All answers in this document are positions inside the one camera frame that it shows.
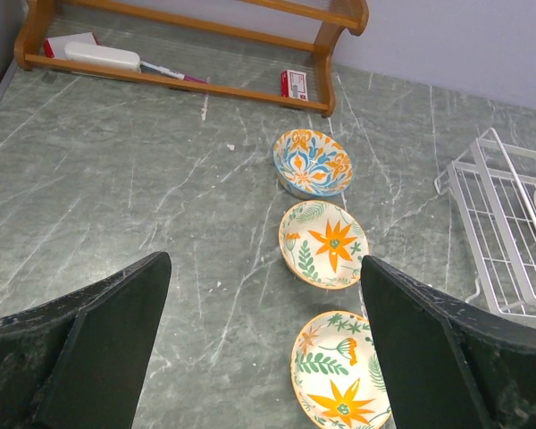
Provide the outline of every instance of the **small box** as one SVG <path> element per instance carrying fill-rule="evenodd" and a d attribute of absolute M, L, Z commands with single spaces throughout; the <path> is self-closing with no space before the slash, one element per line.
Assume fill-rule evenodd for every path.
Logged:
<path fill-rule="evenodd" d="M 71 34 L 70 36 L 60 36 L 58 38 L 47 38 L 44 42 L 44 53 L 48 58 L 67 60 L 64 48 L 69 42 L 89 43 L 99 45 L 93 33 Z"/>
<path fill-rule="evenodd" d="M 307 101 L 307 81 L 303 71 L 285 70 L 281 75 L 282 95 Z"/>

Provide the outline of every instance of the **white vein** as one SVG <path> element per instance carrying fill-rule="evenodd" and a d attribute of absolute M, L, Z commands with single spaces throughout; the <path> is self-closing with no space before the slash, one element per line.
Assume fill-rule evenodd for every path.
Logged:
<path fill-rule="evenodd" d="M 428 200 L 426 200 L 424 203 L 422 203 L 420 206 L 418 206 L 415 210 L 409 210 L 407 213 L 403 214 L 402 216 L 398 217 L 397 219 L 395 219 L 394 221 L 392 221 L 389 225 L 387 225 L 387 227 L 385 227 L 383 229 L 383 237 L 385 237 L 387 235 L 387 233 L 389 232 L 389 230 L 391 228 L 393 228 L 395 225 L 397 225 L 399 222 L 405 220 L 406 218 L 408 217 L 411 217 L 411 216 L 415 216 L 415 215 L 418 215 L 420 214 L 423 209 L 432 201 L 434 201 L 435 199 L 437 199 L 437 195 L 429 198 Z"/>
<path fill-rule="evenodd" d="M 137 100 L 133 101 L 121 101 L 120 103 L 115 103 L 114 105 L 106 105 L 105 107 L 100 107 L 95 110 L 87 110 L 86 112 L 81 112 L 79 114 L 71 114 L 68 116 L 65 116 L 65 119 L 69 118 L 75 118 L 77 116 L 82 116 L 83 114 L 98 114 L 99 112 L 103 112 L 105 110 L 115 110 L 115 107 L 121 107 L 122 105 L 127 105 L 128 103 L 135 103 Z"/>
<path fill-rule="evenodd" d="M 379 169 L 381 171 L 381 175 L 385 179 L 387 186 L 389 187 L 389 193 L 393 190 L 393 183 L 391 182 L 391 179 L 389 178 L 387 174 L 387 167 L 380 161 L 380 159 L 375 154 L 375 149 L 373 148 L 372 142 L 369 140 L 369 136 L 367 135 L 367 130 L 365 129 L 365 126 L 359 122 L 357 119 L 356 113 L 354 112 L 353 107 L 351 106 L 351 102 L 349 101 L 348 93 L 343 88 L 343 84 L 341 83 L 341 79 L 339 78 L 339 75 L 336 74 L 336 77 L 338 78 L 339 87 L 341 88 L 341 92 L 343 92 L 344 98 L 346 99 L 346 102 L 348 103 L 349 111 L 351 112 L 352 116 L 354 117 L 354 121 L 356 123 L 356 127 L 363 132 L 365 136 L 365 140 L 367 140 L 367 145 L 369 146 L 372 155 L 373 155 L 373 162 L 376 163 L 379 166 Z"/>
<path fill-rule="evenodd" d="M 236 292 L 234 294 L 234 298 L 232 299 L 232 307 L 230 308 L 228 320 L 226 321 L 226 324 L 224 325 L 224 328 L 222 329 L 221 340 L 219 342 L 219 345 L 216 347 L 216 350 L 214 351 L 213 355 L 211 356 L 211 364 L 212 365 L 216 364 L 216 361 L 217 361 L 219 355 L 221 354 L 222 347 L 224 346 L 224 342 L 226 341 L 226 335 L 227 335 L 227 333 L 229 331 L 230 322 L 232 321 L 232 317 L 234 316 L 234 309 L 236 308 L 236 303 L 237 303 L 237 301 L 239 299 L 239 295 L 240 295 L 240 291 L 242 290 L 242 286 L 244 285 L 246 280 L 248 280 L 250 277 L 252 277 L 252 275 L 254 275 L 263 266 L 263 265 L 261 265 L 260 267 L 256 267 L 257 264 L 258 264 L 258 261 L 260 261 L 260 247 L 262 246 L 262 242 L 264 240 L 264 234 L 266 232 L 266 224 L 268 223 L 268 217 L 270 215 L 270 211 L 272 210 L 272 205 L 274 204 L 274 201 L 276 200 L 276 198 L 278 197 L 279 194 L 280 194 L 280 192 L 278 191 L 278 182 L 276 182 L 276 192 L 274 193 L 274 197 L 272 198 L 272 201 L 270 202 L 270 205 L 266 209 L 266 216 L 264 218 L 264 225 L 263 225 L 262 231 L 260 233 L 260 239 L 259 239 L 259 242 L 258 242 L 258 248 L 256 250 L 256 256 L 255 256 L 254 263 L 252 265 L 252 269 L 250 270 L 250 273 L 242 276 L 242 279 L 240 280 L 240 284 L 236 289 Z M 267 263 L 265 265 L 270 266 L 274 262 L 275 262 L 275 260 L 272 260 L 272 261 L 270 261 L 269 263 Z"/>
<path fill-rule="evenodd" d="M 91 223 L 88 223 L 88 228 L 83 232 L 83 234 L 81 234 L 78 244 L 71 250 L 71 253 L 65 259 L 63 264 L 60 265 L 58 270 L 55 272 L 55 275 L 51 278 L 50 283 L 47 285 L 48 289 L 52 286 L 52 284 L 54 284 L 54 281 L 58 278 L 58 276 L 68 267 L 68 265 L 70 264 L 70 261 L 73 259 L 73 255 L 75 255 L 75 252 L 78 250 L 78 248 L 80 248 L 83 245 L 83 243 L 85 243 L 90 231 L 91 231 Z"/>
<path fill-rule="evenodd" d="M 200 296 L 200 280 L 198 278 L 197 244 L 193 244 L 193 259 L 195 260 L 195 277 L 197 279 L 198 319 L 200 320 L 200 325 L 203 328 L 203 333 L 205 334 L 206 339 L 205 318 L 203 317 L 203 300 Z"/>
<path fill-rule="evenodd" d="M 437 157 L 437 129 L 435 128 L 435 105 L 432 102 L 432 87 L 429 87 L 429 101 L 431 103 L 431 125 L 432 125 L 432 148 L 437 163 L 437 174 L 439 174 L 439 158 Z"/>
<path fill-rule="evenodd" d="M 135 180 L 135 158 L 133 158 L 133 165 L 131 166 L 131 181 L 129 184 L 129 203 L 127 208 L 131 210 L 131 196 L 133 195 L 133 181 Z"/>
<path fill-rule="evenodd" d="M 331 118 L 330 116 L 328 116 L 326 119 L 328 120 L 328 124 L 330 125 L 330 134 L 333 137 L 333 128 L 331 127 Z"/>
<path fill-rule="evenodd" d="M 52 237 L 54 231 L 57 229 L 58 226 L 60 226 L 60 224 L 63 222 L 63 220 L 67 217 L 67 215 L 71 212 L 71 210 L 73 210 L 73 208 L 81 201 L 81 198 L 78 198 L 76 199 L 70 206 L 70 208 L 68 209 L 67 212 L 65 212 L 63 214 L 63 216 L 60 218 L 59 221 L 57 221 L 54 226 L 52 226 L 52 228 L 50 229 L 50 231 L 44 236 L 44 238 L 34 247 L 34 249 L 29 253 L 28 257 L 26 257 L 26 259 L 24 259 L 22 261 L 22 263 L 20 265 L 18 265 L 18 268 L 16 268 L 16 270 L 13 272 L 13 274 L 10 276 L 10 278 L 8 279 L 8 281 L 2 286 L 0 287 L 0 294 L 6 289 L 8 288 L 8 286 L 10 286 L 10 284 L 12 283 L 13 279 L 16 277 L 16 275 L 18 275 L 18 273 L 22 270 L 22 268 L 24 266 L 26 266 L 26 264 L 30 261 L 30 259 L 36 254 L 36 252 L 38 252 L 41 247 L 48 241 L 50 240 L 50 238 Z M 4 296 L 2 297 L 2 299 L 0 300 L 0 304 L 2 304 L 2 302 L 6 299 L 6 294 L 4 294 Z"/>
<path fill-rule="evenodd" d="M 208 151 L 208 153 L 203 156 L 202 158 L 198 159 L 195 164 L 193 165 L 193 168 L 190 169 L 190 172 L 188 172 L 188 175 L 187 177 L 185 178 L 184 181 L 182 181 L 180 184 L 176 185 L 176 186 L 173 186 L 172 188 L 170 188 L 166 194 L 164 194 L 164 197 L 161 199 L 161 202 L 159 202 L 158 206 L 156 207 L 155 211 L 158 212 L 159 209 L 161 208 L 161 206 L 164 204 L 164 202 L 166 201 L 166 199 L 178 188 L 180 188 L 182 185 L 184 185 L 185 183 L 187 183 L 188 179 L 190 179 L 190 176 L 193 175 L 193 172 L 195 172 L 195 170 L 197 169 L 197 167 L 199 165 L 201 165 L 205 160 L 206 158 L 208 158 L 209 155 L 211 155 L 211 150 Z"/>
<path fill-rule="evenodd" d="M 65 177 L 65 175 L 64 175 L 64 176 L 57 177 L 57 178 L 53 179 L 52 181 L 48 181 L 48 182 L 46 182 L 46 183 L 38 183 L 38 184 L 34 185 L 30 190 L 25 190 L 25 191 L 23 191 L 21 194 L 26 193 L 27 195 L 24 197 L 24 199 L 23 199 L 21 202 L 19 202 L 19 203 L 16 205 L 16 207 L 15 207 L 13 210 L 10 211 L 9 214 L 6 215 L 6 217 L 4 217 L 4 218 L 0 221 L 0 227 L 1 227 L 2 225 L 4 225 L 5 223 L 8 222 L 8 220 L 10 219 L 10 217 L 12 217 L 12 215 L 18 211 L 18 209 L 20 208 L 20 206 L 24 203 L 24 201 L 26 201 L 26 199 L 28 199 L 28 196 L 29 196 L 30 194 L 32 194 L 32 193 L 34 193 L 34 192 L 37 192 L 37 191 L 39 191 L 40 189 L 43 189 L 43 188 L 45 188 L 45 187 L 47 187 L 47 186 L 53 185 L 54 183 L 56 183 L 57 181 L 60 181 L 60 180 L 63 179 L 64 177 Z M 2 204 L 4 204 L 5 202 L 10 201 L 11 199 L 12 199 L 12 198 L 8 198 L 8 199 L 6 199 L 4 202 L 0 203 L 0 206 L 1 206 Z"/>
<path fill-rule="evenodd" d="M 250 230 L 252 233 L 250 234 L 250 244 L 248 245 L 248 253 L 252 252 L 252 245 L 254 244 L 254 238 L 256 236 L 257 229 L 258 229 L 258 226 L 255 225 L 255 227 Z"/>
<path fill-rule="evenodd" d="M 264 298 L 264 293 L 266 292 L 266 286 L 268 285 L 268 278 L 270 277 L 271 269 L 272 265 L 268 265 L 268 270 L 266 271 L 266 278 L 264 279 L 264 286 L 262 287 L 262 293 L 260 294 L 260 300 L 258 301 L 258 305 L 262 304 L 262 299 Z"/>
<path fill-rule="evenodd" d="M 27 192 L 29 192 L 29 191 L 28 191 L 27 189 L 25 189 L 25 190 L 22 190 L 22 191 L 20 191 L 20 192 L 18 192 L 18 193 L 16 193 L 16 194 L 14 194 L 14 195 L 11 195 L 11 196 L 8 197 L 7 199 L 5 199 L 5 200 L 3 200 L 3 201 L 0 201 L 0 206 L 6 204 L 7 202 L 9 202 L 9 201 L 13 200 L 14 198 L 16 198 L 16 197 L 18 197 L 18 196 L 20 196 L 20 195 L 22 195 L 22 194 L 25 194 L 25 193 L 27 193 Z"/>
<path fill-rule="evenodd" d="M 361 303 L 361 314 L 363 317 L 367 318 L 367 309 L 365 308 L 364 302 L 364 292 L 361 288 L 357 288 L 357 291 L 359 292 L 359 302 Z"/>
<path fill-rule="evenodd" d="M 159 350 L 154 348 L 154 351 L 155 351 L 156 358 L 158 360 L 162 361 L 163 365 L 159 366 L 159 368 L 157 368 L 155 371 L 153 371 L 151 374 L 149 374 L 149 380 L 151 380 L 153 377 L 155 377 L 158 373 L 164 372 L 167 369 L 169 369 L 170 367 L 172 367 L 171 361 L 169 359 L 167 359 L 166 357 L 164 357 L 161 353 L 159 353 Z"/>
<path fill-rule="evenodd" d="M 68 157 L 68 155 L 70 154 L 71 151 L 68 151 L 67 154 L 65 154 L 65 156 L 62 158 L 62 161 L 60 161 L 57 166 L 54 168 L 54 171 L 53 172 L 57 172 L 57 169 L 60 168 L 60 165 L 62 165 L 63 161 L 65 161 L 65 158 Z"/>
<path fill-rule="evenodd" d="M 157 229 L 159 228 L 159 223 L 156 223 L 155 224 L 155 227 L 153 229 L 153 234 L 149 233 L 147 235 L 147 238 L 145 239 L 145 241 L 143 241 L 140 245 L 139 245 L 139 248 L 142 248 L 143 246 L 145 246 L 146 244 L 149 246 L 153 240 L 155 239 L 155 235 L 157 234 Z"/>
<path fill-rule="evenodd" d="M 206 121 L 206 113 L 208 112 L 208 92 L 205 94 L 205 102 L 203 103 L 203 108 L 200 109 L 200 119 L 202 122 Z"/>
<path fill-rule="evenodd" d="M 348 210 L 348 199 L 346 198 L 345 192 L 341 192 L 341 201 L 343 202 L 344 210 Z"/>
<path fill-rule="evenodd" d="M 236 108 L 236 115 L 239 118 L 240 123 L 242 124 L 242 130 L 244 131 L 244 146 L 248 144 L 248 128 L 244 121 L 242 121 L 242 116 L 240 116 L 240 109 Z"/>
<path fill-rule="evenodd" d="M 26 121 L 24 121 L 23 123 L 21 123 L 20 125 L 18 125 L 18 127 L 12 131 L 8 137 L 6 137 L 1 143 L 0 143 L 0 149 L 6 144 L 6 142 L 12 138 L 12 136 L 14 134 L 16 134 L 19 130 L 21 130 L 28 122 L 30 122 L 32 119 L 34 119 L 36 117 L 37 114 L 39 114 L 41 112 L 41 110 L 46 107 L 47 105 L 49 105 L 52 101 L 54 101 L 56 98 L 58 98 L 61 94 L 63 94 L 69 87 L 71 87 L 71 85 L 73 85 L 75 82 L 77 82 L 78 80 L 80 79 L 80 76 L 78 76 L 77 78 L 75 78 L 70 84 L 68 84 L 64 89 L 62 89 L 60 92 L 58 92 L 57 94 L 55 94 L 52 98 L 50 98 L 49 100 L 47 100 L 42 106 L 40 106 L 38 108 L 38 110 L 36 112 L 34 112 L 34 114 L 32 114 L 30 116 L 30 118 L 28 118 Z"/>
<path fill-rule="evenodd" d="M 447 247 L 447 267 L 445 268 L 445 290 L 448 287 L 448 268 L 450 267 L 450 236 L 453 228 L 453 214 L 451 208 L 451 201 L 448 200 L 448 247 Z"/>
<path fill-rule="evenodd" d="M 244 161 L 242 161 L 240 164 L 238 164 L 236 167 L 234 167 L 232 170 L 230 170 L 222 179 L 221 179 L 221 183 L 224 183 L 226 180 L 228 180 L 228 178 L 234 174 L 240 167 L 244 166 L 244 165 L 247 165 L 250 160 L 252 158 L 254 158 L 256 155 L 256 152 L 253 152 L 252 154 L 250 154 L 250 156 L 245 159 Z"/>

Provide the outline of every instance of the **wooden shelf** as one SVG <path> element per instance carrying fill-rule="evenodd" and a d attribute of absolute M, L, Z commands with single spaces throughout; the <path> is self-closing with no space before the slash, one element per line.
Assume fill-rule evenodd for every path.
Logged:
<path fill-rule="evenodd" d="M 26 55 L 26 61 L 38 67 L 51 68 L 67 72 L 80 72 L 85 74 L 93 74 L 106 78 L 118 78 L 129 82 L 142 82 L 154 85 L 162 85 L 169 88 L 178 88 L 191 90 L 195 92 L 216 94 L 219 96 L 233 96 L 240 98 L 248 98 L 256 101 L 270 101 L 285 105 L 287 107 L 296 107 L 304 110 L 312 110 L 319 113 L 324 113 L 328 106 L 324 103 L 315 101 L 296 100 L 295 98 L 287 98 L 266 94 L 265 92 L 251 91 L 243 88 L 229 87 L 225 85 L 212 85 L 186 80 L 178 80 L 167 76 L 154 74 L 138 73 L 136 71 L 127 71 L 122 69 L 114 69 L 112 67 L 104 67 L 100 65 L 78 63 L 68 60 L 56 60 L 42 55 Z"/>
<path fill-rule="evenodd" d="M 314 20 L 337 24 L 346 29 L 358 30 L 363 10 L 354 7 L 350 0 L 240 0 L 244 3 L 275 9 L 286 13 L 305 16 Z"/>
<path fill-rule="evenodd" d="M 18 65 L 26 70 L 31 70 L 33 67 L 45 67 L 79 72 L 168 88 L 264 101 L 318 112 L 323 116 L 331 115 L 335 108 L 335 95 L 331 83 L 333 48 L 344 29 L 349 29 L 353 34 L 363 31 L 367 23 L 367 8 L 364 0 L 244 1 L 317 19 L 322 21 L 322 26 L 314 43 L 306 43 L 115 1 L 28 0 L 29 13 L 16 39 L 14 53 Z M 72 26 L 67 22 L 63 23 L 64 19 L 56 18 L 62 4 L 70 4 L 71 6 L 66 6 L 68 9 L 83 11 L 81 27 L 80 25 Z M 99 11 L 97 13 L 105 13 L 108 16 L 96 21 L 91 14 L 91 9 L 97 9 Z M 112 21 L 121 22 L 122 19 L 116 18 L 114 13 L 131 17 L 127 20 L 140 20 L 131 24 L 121 34 L 122 37 L 111 38 L 110 35 L 113 35 L 114 29 L 105 31 L 105 35 L 110 39 L 104 40 L 103 28 L 96 27 L 96 22 L 102 22 L 104 25 Z M 149 25 L 148 21 L 161 24 Z M 167 24 L 174 24 L 177 29 L 185 28 L 186 31 L 193 31 L 193 33 L 186 37 L 179 37 L 172 31 L 175 27 Z M 144 36 L 145 33 L 155 28 L 159 29 L 158 34 L 152 37 Z M 40 54 L 46 35 L 61 36 L 86 31 L 94 31 L 96 36 L 101 35 L 102 45 L 137 52 L 150 63 L 168 65 L 201 79 L 210 77 L 211 83 L 206 85 L 176 80 L 157 74 L 47 58 Z M 202 35 L 209 35 L 209 37 L 206 39 L 201 37 Z M 217 41 L 224 37 L 228 37 L 229 40 L 225 40 L 223 44 Z M 158 49 L 153 49 L 150 58 L 144 57 L 147 43 L 153 47 L 155 44 L 158 45 Z M 256 46 L 255 49 L 249 50 L 247 47 L 250 45 Z M 305 57 L 304 60 L 299 59 L 300 54 Z M 170 63 L 172 58 L 174 58 L 174 64 Z M 245 63 L 248 64 L 246 73 L 242 68 L 245 58 L 247 59 Z M 235 67 L 234 73 L 226 72 L 230 70 L 230 67 Z M 306 72 L 310 101 L 279 95 L 280 73 L 286 69 Z"/>

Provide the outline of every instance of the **white wire rack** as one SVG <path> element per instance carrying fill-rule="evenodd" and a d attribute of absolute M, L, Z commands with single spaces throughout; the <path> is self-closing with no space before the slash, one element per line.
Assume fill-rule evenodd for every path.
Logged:
<path fill-rule="evenodd" d="M 435 179 L 437 193 L 450 191 L 458 205 L 477 292 L 496 315 L 536 317 L 534 176 L 536 151 L 503 144 L 491 128 Z"/>

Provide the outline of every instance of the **orange flower pattern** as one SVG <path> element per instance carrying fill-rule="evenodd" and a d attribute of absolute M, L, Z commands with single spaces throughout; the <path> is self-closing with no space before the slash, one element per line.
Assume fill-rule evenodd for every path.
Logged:
<path fill-rule="evenodd" d="M 313 346 L 312 340 L 314 340 L 318 335 L 317 332 L 321 328 L 321 326 L 317 327 L 315 330 L 312 331 L 312 327 L 310 327 L 310 332 L 302 332 L 302 341 L 299 344 L 299 347 L 302 349 L 302 352 L 304 354 L 307 354 L 307 348 L 310 346 Z"/>
<path fill-rule="evenodd" d="M 357 237 L 347 236 L 350 228 L 351 224 L 341 229 L 341 221 L 338 221 L 336 226 L 332 229 L 330 221 L 328 221 L 325 227 L 325 235 L 322 235 L 318 231 L 309 230 L 310 234 L 312 234 L 316 240 L 323 243 L 323 246 L 319 248 L 316 255 L 321 255 L 322 253 L 328 252 L 331 268 L 333 269 L 334 273 L 338 271 L 338 259 L 340 257 L 346 261 L 352 261 L 351 256 L 345 249 L 345 246 L 357 239 Z"/>
<path fill-rule="evenodd" d="M 324 350 L 337 350 L 342 357 L 349 359 L 350 366 L 353 366 L 357 363 L 356 348 L 357 341 L 355 338 L 351 337 L 342 340 L 334 349 L 320 346 L 320 349 Z"/>
<path fill-rule="evenodd" d="M 339 389 L 335 383 L 330 380 L 333 398 L 326 398 L 325 396 L 319 395 L 308 396 L 317 404 L 328 409 L 322 414 L 323 416 L 338 417 L 350 428 L 352 427 L 352 420 L 369 425 L 369 421 L 362 415 L 374 413 L 374 411 L 362 407 L 369 404 L 371 401 L 373 401 L 373 399 L 355 400 L 357 391 L 359 390 L 360 380 L 361 379 L 358 378 L 351 386 L 348 387 L 346 393 L 343 395 L 341 392 L 339 392 Z"/>
<path fill-rule="evenodd" d="M 284 134 L 274 147 L 274 162 L 288 181 L 282 184 L 292 193 L 334 195 L 348 186 L 353 175 L 343 147 L 320 131 L 293 130 Z"/>

